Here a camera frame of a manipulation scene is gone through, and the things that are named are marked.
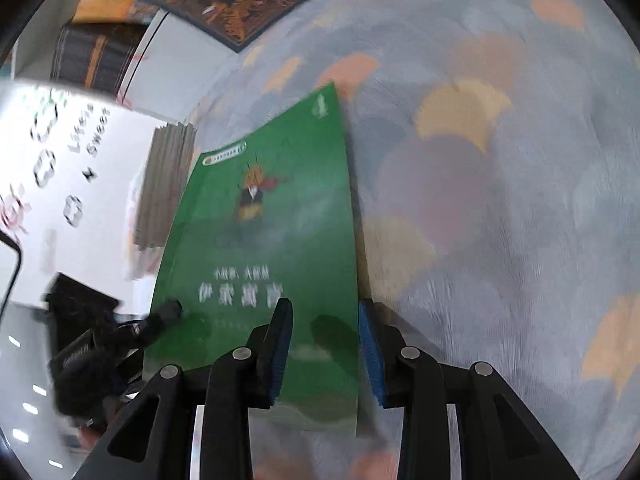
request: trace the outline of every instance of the ceiling light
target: ceiling light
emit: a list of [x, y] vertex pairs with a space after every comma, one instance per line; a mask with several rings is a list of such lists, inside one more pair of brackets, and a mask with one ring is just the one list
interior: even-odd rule
[[14, 434], [14, 439], [20, 440], [20, 441], [24, 442], [25, 444], [29, 443], [29, 435], [24, 433], [24, 431], [16, 430], [14, 428], [13, 434]]
[[23, 402], [22, 407], [29, 413], [33, 413], [33, 415], [38, 414], [38, 409], [35, 406], [31, 406], [28, 402]]

